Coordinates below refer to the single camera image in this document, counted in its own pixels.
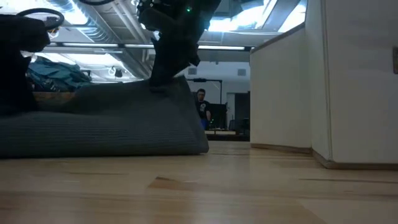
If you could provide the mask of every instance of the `ceiling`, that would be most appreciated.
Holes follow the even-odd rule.
[[[0,13],[15,14],[33,7],[61,11],[67,21],[52,37],[53,42],[150,44],[150,38],[156,34],[138,23],[136,4],[137,0],[115,0],[91,7],[78,0],[2,0]],[[307,0],[222,0],[211,21],[210,31],[205,31],[199,44],[255,47],[303,22],[306,6]],[[71,63],[92,69],[99,82],[148,78],[155,57],[154,50],[148,49],[46,47],[44,53],[48,54],[41,56],[50,60],[56,61],[54,54],[59,54]],[[86,57],[72,58],[73,54],[85,54]],[[232,80],[249,77],[237,76],[238,69],[245,69],[246,74],[250,74],[248,51],[199,50],[198,54],[202,63],[196,77]],[[99,58],[113,58],[110,60],[113,64],[102,63]],[[122,69],[125,75],[115,78],[115,68]]]

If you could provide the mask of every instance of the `baseboard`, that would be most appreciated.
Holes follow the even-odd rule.
[[[296,152],[303,154],[312,154],[312,156],[326,169],[345,169],[345,170],[398,170],[398,164],[358,164],[341,163],[329,161],[314,151],[312,148],[301,148],[292,146],[277,146],[271,144],[251,143],[251,147],[258,149],[270,149],[283,152]]]
[[[258,148],[258,149],[271,149],[277,151],[284,151],[284,152],[296,152],[296,153],[304,153],[304,154],[311,154],[311,148],[305,147],[292,147],[292,146],[278,146],[278,145],[271,145],[271,144],[257,144],[252,143],[251,147]]]
[[[398,170],[398,164],[358,164],[358,163],[341,163],[341,162],[329,161],[314,150],[312,150],[312,156],[326,169]]]

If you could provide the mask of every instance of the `teal fabric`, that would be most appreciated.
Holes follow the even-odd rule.
[[[55,63],[43,57],[37,57],[29,65],[27,76],[39,91],[76,91],[91,84],[91,78],[81,72],[78,65]]]

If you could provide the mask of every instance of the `dark shirt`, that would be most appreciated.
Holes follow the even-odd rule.
[[[206,111],[210,111],[210,103],[206,100],[202,102],[197,102],[197,111],[200,116],[200,119],[207,119]]]

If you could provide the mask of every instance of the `black cable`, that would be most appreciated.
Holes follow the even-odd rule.
[[[50,13],[50,14],[54,14],[59,17],[58,21],[52,22],[51,24],[46,24],[45,25],[46,30],[52,30],[52,29],[58,28],[59,26],[61,26],[63,24],[63,22],[65,20],[65,17],[62,15],[61,12],[58,12],[53,9],[47,9],[47,8],[28,9],[28,10],[17,13],[17,16],[27,16],[27,15],[30,15],[33,13]]]
[[[79,0],[81,3],[87,4],[89,6],[102,6],[104,4],[107,3],[111,3],[114,0],[103,0],[103,1],[99,1],[99,2],[93,2],[93,1],[89,1],[89,0]]]

